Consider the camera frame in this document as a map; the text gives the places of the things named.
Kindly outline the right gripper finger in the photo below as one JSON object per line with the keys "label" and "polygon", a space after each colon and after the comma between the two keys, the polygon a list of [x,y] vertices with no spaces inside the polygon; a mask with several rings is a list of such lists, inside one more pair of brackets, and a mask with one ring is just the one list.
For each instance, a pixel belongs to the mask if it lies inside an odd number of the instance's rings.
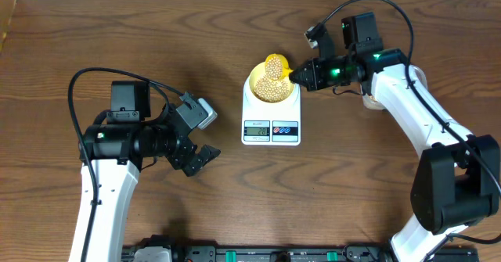
{"label": "right gripper finger", "polygon": [[315,60],[308,59],[289,73],[289,78],[313,78],[315,76]]}
{"label": "right gripper finger", "polygon": [[304,87],[308,92],[317,91],[317,83],[314,77],[290,76],[290,81]]}

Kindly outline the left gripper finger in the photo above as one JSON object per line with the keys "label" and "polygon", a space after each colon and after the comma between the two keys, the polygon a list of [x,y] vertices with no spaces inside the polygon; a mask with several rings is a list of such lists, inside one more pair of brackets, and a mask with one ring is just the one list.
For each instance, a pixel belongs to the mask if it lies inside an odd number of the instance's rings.
{"label": "left gripper finger", "polygon": [[187,177],[196,175],[204,166],[205,160],[203,157],[195,155],[181,165],[181,170]]}
{"label": "left gripper finger", "polygon": [[200,149],[200,151],[198,153],[198,157],[199,157],[199,161],[202,164],[207,164],[207,163],[211,162],[213,159],[217,158],[220,154],[221,154],[220,149],[216,149],[215,147],[210,146],[210,145],[204,145]]}

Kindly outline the yellow plastic measuring scoop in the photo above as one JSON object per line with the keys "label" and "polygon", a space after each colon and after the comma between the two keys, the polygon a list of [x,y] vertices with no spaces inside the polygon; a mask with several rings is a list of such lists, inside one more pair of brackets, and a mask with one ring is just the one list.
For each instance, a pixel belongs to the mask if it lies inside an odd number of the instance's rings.
{"label": "yellow plastic measuring scoop", "polygon": [[272,81],[281,81],[289,76],[292,70],[285,56],[271,54],[265,60],[265,76]]}

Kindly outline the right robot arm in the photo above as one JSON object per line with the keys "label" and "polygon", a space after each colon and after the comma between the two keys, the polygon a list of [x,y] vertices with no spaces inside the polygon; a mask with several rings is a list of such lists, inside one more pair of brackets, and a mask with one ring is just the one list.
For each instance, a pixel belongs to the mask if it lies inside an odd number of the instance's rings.
{"label": "right robot arm", "polygon": [[385,109],[411,141],[419,164],[410,193],[413,215],[380,253],[382,261],[430,261],[466,228],[496,214],[500,148],[474,135],[434,99],[426,78],[398,48],[385,48],[375,16],[341,21],[347,54],[339,56],[323,23],[305,32],[319,56],[290,74],[308,91],[359,83],[364,105]]}

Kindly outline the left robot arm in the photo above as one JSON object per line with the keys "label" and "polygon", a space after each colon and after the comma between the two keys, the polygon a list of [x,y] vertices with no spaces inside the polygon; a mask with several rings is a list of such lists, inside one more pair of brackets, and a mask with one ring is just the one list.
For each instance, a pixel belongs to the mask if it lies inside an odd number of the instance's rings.
{"label": "left robot arm", "polygon": [[137,111],[101,112],[81,134],[81,202],[72,261],[119,261],[129,206],[145,158],[164,157],[186,176],[220,155],[197,147],[191,131],[206,128],[217,114],[210,106],[180,106],[143,122]]}

